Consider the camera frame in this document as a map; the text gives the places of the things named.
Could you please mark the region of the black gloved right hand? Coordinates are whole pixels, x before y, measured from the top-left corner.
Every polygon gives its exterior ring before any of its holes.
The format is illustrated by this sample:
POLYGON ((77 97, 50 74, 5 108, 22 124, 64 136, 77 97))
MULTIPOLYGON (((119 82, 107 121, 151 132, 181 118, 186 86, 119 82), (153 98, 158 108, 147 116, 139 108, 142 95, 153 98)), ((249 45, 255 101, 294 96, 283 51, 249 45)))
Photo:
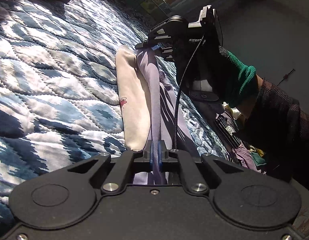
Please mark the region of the black gloved right hand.
POLYGON ((242 63, 207 37, 177 40, 173 46, 173 58, 177 83, 187 95, 191 91, 203 91, 201 81, 207 81, 212 93, 231 107, 237 107, 259 94, 255 67, 242 63))

